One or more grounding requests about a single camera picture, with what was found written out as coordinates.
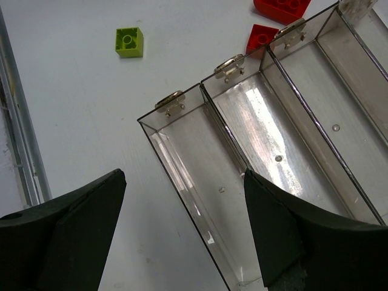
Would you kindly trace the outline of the clear bin farthest back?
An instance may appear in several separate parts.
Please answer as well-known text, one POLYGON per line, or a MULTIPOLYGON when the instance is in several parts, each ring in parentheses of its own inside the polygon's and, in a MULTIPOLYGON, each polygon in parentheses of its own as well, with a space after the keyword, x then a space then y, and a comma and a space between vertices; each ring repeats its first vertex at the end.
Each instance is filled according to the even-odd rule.
POLYGON ((387 27, 375 1, 340 1, 318 42, 381 132, 387 136, 387 27))

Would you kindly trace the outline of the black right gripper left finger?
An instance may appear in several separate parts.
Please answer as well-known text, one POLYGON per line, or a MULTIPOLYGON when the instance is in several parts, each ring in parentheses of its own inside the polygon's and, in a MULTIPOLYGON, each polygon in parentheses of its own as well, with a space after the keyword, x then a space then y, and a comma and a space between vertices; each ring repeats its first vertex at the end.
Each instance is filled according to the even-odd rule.
POLYGON ((1 218, 1 290, 98 290, 126 188, 121 169, 1 218))

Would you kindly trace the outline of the lime green square lego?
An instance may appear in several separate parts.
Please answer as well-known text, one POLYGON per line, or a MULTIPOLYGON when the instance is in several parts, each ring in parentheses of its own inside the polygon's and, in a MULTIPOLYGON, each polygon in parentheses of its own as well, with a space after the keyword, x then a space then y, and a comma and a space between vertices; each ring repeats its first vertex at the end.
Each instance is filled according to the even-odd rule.
POLYGON ((142 58, 144 37, 139 27, 117 28, 115 52, 120 58, 142 58))

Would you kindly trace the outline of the red long lego brick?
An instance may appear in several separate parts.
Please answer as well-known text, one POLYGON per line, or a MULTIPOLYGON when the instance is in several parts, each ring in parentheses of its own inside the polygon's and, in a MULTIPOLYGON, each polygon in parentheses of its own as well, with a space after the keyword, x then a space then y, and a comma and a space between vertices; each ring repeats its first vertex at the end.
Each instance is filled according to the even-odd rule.
POLYGON ((303 18, 311 0, 254 0, 259 14, 288 25, 303 18))

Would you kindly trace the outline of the clear bin nearest front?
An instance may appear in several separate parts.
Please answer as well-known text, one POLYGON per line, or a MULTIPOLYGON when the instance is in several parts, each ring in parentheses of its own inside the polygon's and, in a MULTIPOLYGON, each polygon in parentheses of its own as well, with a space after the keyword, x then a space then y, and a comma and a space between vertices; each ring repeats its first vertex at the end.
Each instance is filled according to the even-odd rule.
POLYGON ((263 290, 244 195, 246 163, 199 84, 139 124, 229 290, 263 290))

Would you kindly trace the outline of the red small square lego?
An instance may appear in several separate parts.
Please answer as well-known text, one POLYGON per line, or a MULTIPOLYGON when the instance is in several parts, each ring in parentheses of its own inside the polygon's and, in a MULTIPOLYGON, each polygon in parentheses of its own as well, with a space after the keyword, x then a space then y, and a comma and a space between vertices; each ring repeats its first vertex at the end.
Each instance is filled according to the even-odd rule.
POLYGON ((279 32, 277 28, 254 24, 246 45, 246 54, 252 58, 262 59, 266 46, 279 32))

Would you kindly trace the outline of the clear bin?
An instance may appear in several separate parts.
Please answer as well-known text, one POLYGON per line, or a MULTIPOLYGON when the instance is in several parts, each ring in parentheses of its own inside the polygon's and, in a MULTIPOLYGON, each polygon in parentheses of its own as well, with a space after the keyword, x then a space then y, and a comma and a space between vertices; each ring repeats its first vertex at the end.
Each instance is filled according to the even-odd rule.
POLYGON ((383 224, 264 49, 226 59, 201 84, 248 168, 324 210, 383 224))
POLYGON ((381 132, 387 136, 387 27, 375 1, 340 1, 318 42, 381 132))
POLYGON ((387 136, 374 125, 318 42, 334 9, 270 44, 266 53, 295 98, 387 224, 387 136))
POLYGON ((244 195, 246 163, 199 84, 139 124, 229 290, 263 290, 244 195))

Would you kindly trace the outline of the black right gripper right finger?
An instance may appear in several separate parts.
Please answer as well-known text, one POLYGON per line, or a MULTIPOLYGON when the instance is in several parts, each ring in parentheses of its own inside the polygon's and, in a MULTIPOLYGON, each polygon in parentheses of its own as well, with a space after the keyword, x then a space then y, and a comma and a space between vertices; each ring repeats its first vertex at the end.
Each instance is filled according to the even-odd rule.
POLYGON ((387 227, 328 212, 252 170, 244 194, 267 289, 387 289, 387 227))

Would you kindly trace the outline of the aluminium table edge rail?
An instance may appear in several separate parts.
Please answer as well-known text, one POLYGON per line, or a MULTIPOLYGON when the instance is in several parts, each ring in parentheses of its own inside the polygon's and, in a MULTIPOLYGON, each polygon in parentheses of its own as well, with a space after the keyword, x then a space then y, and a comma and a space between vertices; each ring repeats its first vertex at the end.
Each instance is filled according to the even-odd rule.
POLYGON ((1 15, 1 113, 21 198, 27 207, 52 199, 18 67, 1 15))

